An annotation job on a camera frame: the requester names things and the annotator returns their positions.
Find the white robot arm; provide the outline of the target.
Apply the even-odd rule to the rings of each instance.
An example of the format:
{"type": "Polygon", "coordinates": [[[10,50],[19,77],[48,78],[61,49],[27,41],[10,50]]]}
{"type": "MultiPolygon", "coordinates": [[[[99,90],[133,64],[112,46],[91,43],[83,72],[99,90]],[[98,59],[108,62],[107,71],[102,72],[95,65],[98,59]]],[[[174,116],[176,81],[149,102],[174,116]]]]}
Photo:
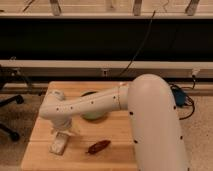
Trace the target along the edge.
{"type": "Polygon", "coordinates": [[[74,115],[126,110],[130,116],[138,171],[189,171],[175,99],[158,75],[143,74],[132,82],[67,100],[50,91],[39,115],[55,129],[67,130],[74,115]]]}

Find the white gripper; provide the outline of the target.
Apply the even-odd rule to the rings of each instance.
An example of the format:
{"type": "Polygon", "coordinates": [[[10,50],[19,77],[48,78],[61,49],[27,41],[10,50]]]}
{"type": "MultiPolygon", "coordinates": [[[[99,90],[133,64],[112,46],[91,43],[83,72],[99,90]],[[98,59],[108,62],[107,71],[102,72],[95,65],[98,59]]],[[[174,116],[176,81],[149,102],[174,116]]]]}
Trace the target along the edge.
{"type": "Polygon", "coordinates": [[[72,126],[70,118],[56,118],[52,120],[53,129],[51,134],[55,135],[56,139],[68,138],[75,135],[75,132],[68,130],[72,126]]]}

